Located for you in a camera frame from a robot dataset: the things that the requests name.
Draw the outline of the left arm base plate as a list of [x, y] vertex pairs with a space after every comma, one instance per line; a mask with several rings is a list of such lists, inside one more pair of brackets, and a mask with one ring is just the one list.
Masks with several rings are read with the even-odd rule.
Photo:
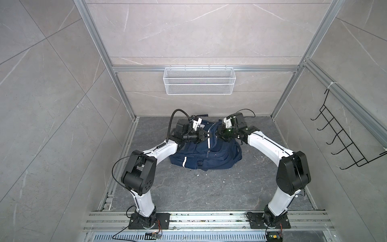
[[150, 217], [143, 217], [138, 213], [131, 214], [129, 229], [158, 229], [169, 228], [170, 213], [153, 213]]

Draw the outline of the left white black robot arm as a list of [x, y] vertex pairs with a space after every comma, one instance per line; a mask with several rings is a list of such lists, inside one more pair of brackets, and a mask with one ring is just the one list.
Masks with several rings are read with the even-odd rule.
[[200, 117], [190, 120], [181, 119], [174, 130], [168, 128], [167, 138], [159, 145], [145, 150], [135, 150], [128, 157], [127, 165], [121, 176], [121, 183], [131, 193], [136, 213], [142, 218], [153, 218], [156, 207], [151, 197], [156, 166], [167, 157], [177, 153], [186, 143], [202, 143], [212, 135], [204, 128], [205, 122]]

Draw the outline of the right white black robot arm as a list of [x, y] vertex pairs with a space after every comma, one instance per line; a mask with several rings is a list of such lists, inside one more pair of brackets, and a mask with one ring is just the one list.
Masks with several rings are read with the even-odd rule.
[[278, 167], [277, 189], [265, 206], [263, 220], [267, 227], [279, 226], [291, 202], [311, 182], [306, 155], [281, 146], [254, 126], [249, 127], [242, 113], [225, 117], [217, 130], [217, 137], [224, 141], [239, 139], [265, 154]]

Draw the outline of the navy blue backpack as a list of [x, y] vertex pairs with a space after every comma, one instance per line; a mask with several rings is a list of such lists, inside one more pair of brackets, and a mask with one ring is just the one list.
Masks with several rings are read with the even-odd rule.
[[221, 125], [221, 121], [203, 120], [200, 127], [209, 132], [211, 137], [198, 144], [187, 142], [181, 150], [169, 156], [171, 163], [204, 171], [232, 168], [242, 159], [242, 150], [235, 139], [223, 141], [217, 137], [216, 132]]

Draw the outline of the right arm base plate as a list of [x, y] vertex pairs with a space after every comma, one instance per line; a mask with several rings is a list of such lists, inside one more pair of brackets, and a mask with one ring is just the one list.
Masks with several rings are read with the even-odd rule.
[[246, 217], [251, 229], [290, 229], [291, 225], [288, 219], [288, 212], [280, 216], [272, 216], [270, 212], [247, 212]]

